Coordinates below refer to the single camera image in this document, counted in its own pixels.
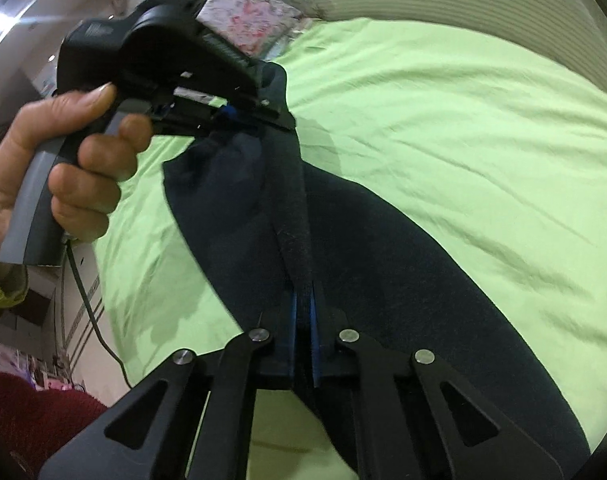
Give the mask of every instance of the black metal frame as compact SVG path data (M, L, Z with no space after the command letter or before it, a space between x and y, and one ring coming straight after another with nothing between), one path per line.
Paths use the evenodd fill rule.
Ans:
M317 287L315 343L298 356L295 303L284 296L221 351L174 352L51 457L39 479L243 480L256 390L292 389L294 364L307 358L318 387L351 393L361 479L563 480L556 461L447 363L351 330ZM466 428L471 410L478 424Z

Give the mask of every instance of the bed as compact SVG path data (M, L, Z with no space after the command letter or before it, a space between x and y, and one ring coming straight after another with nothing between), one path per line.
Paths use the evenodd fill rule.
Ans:
M317 23L277 60L302 156L358 182L436 239L519 331L592 449L607 431L607 89L533 50L419 21ZM95 245L133 381L238 325L176 227L157 137ZM355 474L292 394L257 399L250 478Z

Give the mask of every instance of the pink floral pattern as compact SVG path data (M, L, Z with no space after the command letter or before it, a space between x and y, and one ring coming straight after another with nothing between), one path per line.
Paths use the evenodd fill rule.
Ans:
M261 57L302 13L281 0L208 0L198 18L249 56Z

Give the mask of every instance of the sleeve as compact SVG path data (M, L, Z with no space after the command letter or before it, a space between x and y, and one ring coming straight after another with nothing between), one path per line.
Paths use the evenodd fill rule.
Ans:
M27 269L16 266L0 285L0 308L21 303L27 294Z

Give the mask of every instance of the fingernail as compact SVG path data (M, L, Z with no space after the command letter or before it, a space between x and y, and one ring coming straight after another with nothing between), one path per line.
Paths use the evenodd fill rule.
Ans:
M101 95L103 95L103 92L105 92L109 86L110 83L106 83L103 86L100 86L99 88L95 88L93 91L85 94L78 102L83 105L93 105L94 103L99 101L99 99L101 99Z

